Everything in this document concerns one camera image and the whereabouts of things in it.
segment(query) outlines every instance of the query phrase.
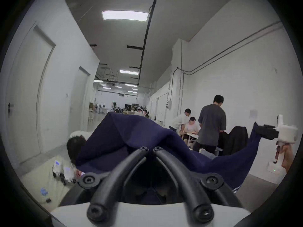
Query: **white door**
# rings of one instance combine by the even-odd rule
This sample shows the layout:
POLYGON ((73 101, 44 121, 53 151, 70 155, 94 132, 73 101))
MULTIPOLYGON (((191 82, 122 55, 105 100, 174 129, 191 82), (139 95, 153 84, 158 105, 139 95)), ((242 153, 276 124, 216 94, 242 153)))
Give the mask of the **white door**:
POLYGON ((164 122, 166 112, 167 93, 159 97, 157 106, 157 120, 164 122))
POLYGON ((36 28, 28 32, 17 52, 6 94, 9 140, 20 162, 41 153, 36 118, 39 88, 54 47, 36 28))
POLYGON ((154 99, 151 104, 151 119, 152 120, 155 120, 155 117, 157 114, 158 100, 159 100, 159 98, 154 99))
POLYGON ((84 104, 84 95, 86 83, 89 75, 81 67, 77 71, 71 91, 71 107, 69 112, 68 131, 71 134, 74 131, 81 130, 82 110, 84 104))

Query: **wall outlet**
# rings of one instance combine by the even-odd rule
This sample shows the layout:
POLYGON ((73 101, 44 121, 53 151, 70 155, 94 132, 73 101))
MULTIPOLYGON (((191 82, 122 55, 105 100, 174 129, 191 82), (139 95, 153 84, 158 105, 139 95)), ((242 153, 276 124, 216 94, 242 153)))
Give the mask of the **wall outlet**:
POLYGON ((168 109, 172 108, 172 101, 166 101, 166 108, 168 109))

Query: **pipe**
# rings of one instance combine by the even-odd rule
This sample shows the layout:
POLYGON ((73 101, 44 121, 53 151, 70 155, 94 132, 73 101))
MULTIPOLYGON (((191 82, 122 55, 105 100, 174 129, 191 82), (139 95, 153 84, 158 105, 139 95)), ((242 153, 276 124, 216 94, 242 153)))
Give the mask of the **pipe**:
MULTIPOLYGON (((181 70, 181 71, 183 71, 183 72, 189 72, 189 73, 190 73, 190 72, 193 72, 194 70, 196 70, 196 69, 199 68, 200 66, 203 66, 204 64, 206 64, 206 63, 209 62, 210 60, 214 59, 215 57, 217 57, 218 55, 222 54, 223 52, 229 50, 230 48, 234 47, 235 45, 237 45, 237 44, 243 42, 244 40, 246 40, 246 39, 248 39, 248 38, 254 36, 255 34, 261 32, 261 31, 263 31, 263 30, 265 30, 265 29, 267 29, 267 28, 269 28, 269 27, 271 27, 271 26, 274 26, 274 25, 276 25, 276 24, 278 24, 278 23, 280 23, 280 22, 281 22, 281 21, 279 20, 279 21, 276 21, 276 22, 274 22, 274 23, 272 23, 272 24, 270 24, 270 25, 267 25, 267 26, 263 27, 262 29, 258 30, 257 32, 252 33, 251 35, 249 35, 249 36, 245 37, 244 39, 240 40, 239 42, 233 44, 232 46, 228 47, 227 49, 221 51, 221 52, 218 53, 217 55, 213 56, 212 58, 208 59, 207 61, 203 62, 201 65, 197 66, 196 68, 194 68, 194 69, 192 69, 192 70, 181 70)), ((172 82, 174 81, 174 73, 176 72, 176 70, 173 72, 173 75, 172 75, 172 82)))
POLYGON ((173 83, 174 83, 174 73, 176 72, 176 70, 174 70, 174 72, 172 74, 172 86, 173 86, 173 83))
MULTIPOLYGON (((182 44, 183 44, 183 39, 181 39, 181 71, 182 71, 182 44)), ((182 80, 182 73, 180 72, 180 90, 179 90, 179 100, 178 100, 178 110, 177 110, 177 116, 179 115, 179 106, 180 106, 180 94, 181 94, 181 80, 182 80)))
MULTIPOLYGON (((210 63, 207 64, 206 66, 203 66, 202 68, 200 68, 199 70, 202 70, 203 68, 205 68, 205 67, 207 67, 208 65, 210 65, 210 64, 212 64, 212 63, 214 63, 214 62, 216 62, 217 60, 219 60, 219 59, 225 57, 226 55, 229 55, 230 53, 232 53, 232 52, 234 52, 234 51, 236 51, 236 50, 238 50, 238 49, 240 49, 240 48, 242 48, 242 47, 244 47, 244 46, 246 46, 246 45, 248 45, 248 44, 254 42, 255 40, 257 40, 257 39, 259 39, 259 38, 262 38, 263 36, 265 36, 265 35, 267 35, 267 34, 270 34, 270 33, 274 32, 274 31, 276 31, 276 30, 279 30, 279 29, 281 29, 281 28, 282 28, 282 26, 280 26, 280 27, 278 27, 278 28, 275 28, 275 29, 273 29, 273 30, 271 30, 271 31, 268 31, 268 32, 266 32, 265 34, 263 34, 263 35, 261 35, 261 36, 259 36, 259 37, 256 37, 255 39, 253 39, 253 40, 247 42, 246 44, 241 45, 240 47, 238 47, 238 48, 236 48, 236 49, 234 49, 234 50, 232 50, 232 51, 226 53, 225 55, 222 55, 222 56, 219 57, 218 59, 215 59, 214 61, 210 62, 210 63)), ((191 74, 187 74, 187 73, 185 73, 185 71, 184 71, 184 74, 190 76, 190 75, 192 75, 192 74, 195 74, 195 73, 198 72, 199 70, 196 70, 195 72, 193 72, 193 73, 191 73, 191 74)))
POLYGON ((150 26, 151 21, 152 21, 152 15, 154 13, 154 7, 156 6, 156 2, 157 2, 157 0, 154 0, 153 4, 151 6, 151 12, 149 14, 149 21, 147 23, 147 28, 146 28, 145 38, 144 38, 144 44, 143 44, 143 50, 142 50, 142 56, 141 56, 141 63, 140 63, 140 70, 139 70, 139 80, 138 80, 138 84, 137 85, 139 85, 139 82, 140 82, 142 62, 143 62, 143 56, 144 56, 145 45, 146 45, 146 40, 147 40, 147 34, 149 33, 149 26, 150 26))
POLYGON ((182 82, 182 96, 181 96, 180 114, 181 114, 181 110, 182 110, 183 88, 184 88, 184 72, 183 72, 183 82, 182 82))
MULTIPOLYGON (((104 91, 104 90, 98 90, 98 92, 117 93, 117 92, 110 92, 110 91, 104 91)), ((132 95, 132 94, 126 94, 126 93, 117 93, 117 94, 123 94, 123 95, 128 95, 128 96, 135 96, 136 98, 138 97, 138 95, 132 95)))
MULTIPOLYGON (((171 59, 171 65, 170 65, 170 67, 171 67, 171 72, 169 74, 169 90, 170 90, 170 80, 171 80, 170 78, 171 78, 171 74, 172 74, 172 59, 171 59)), ((168 101, 168 99, 169 99, 169 91, 167 93, 167 99, 166 99, 166 101, 168 101)))

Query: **fluorescent light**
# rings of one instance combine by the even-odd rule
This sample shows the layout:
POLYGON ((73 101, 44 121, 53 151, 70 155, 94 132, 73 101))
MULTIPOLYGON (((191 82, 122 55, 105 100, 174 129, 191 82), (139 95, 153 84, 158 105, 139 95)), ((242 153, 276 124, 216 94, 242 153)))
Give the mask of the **fluorescent light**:
POLYGON ((133 84, 127 84, 125 83, 126 86, 130 86, 130 87, 138 87, 137 85, 133 85, 133 84))
POLYGON ((136 11, 103 11, 103 20, 109 19, 124 19, 124 20, 137 20, 137 21, 147 21, 148 13, 136 12, 136 11))
POLYGON ((130 71, 130 70, 120 70, 120 73, 131 74, 131 75, 139 75, 138 72, 130 71))

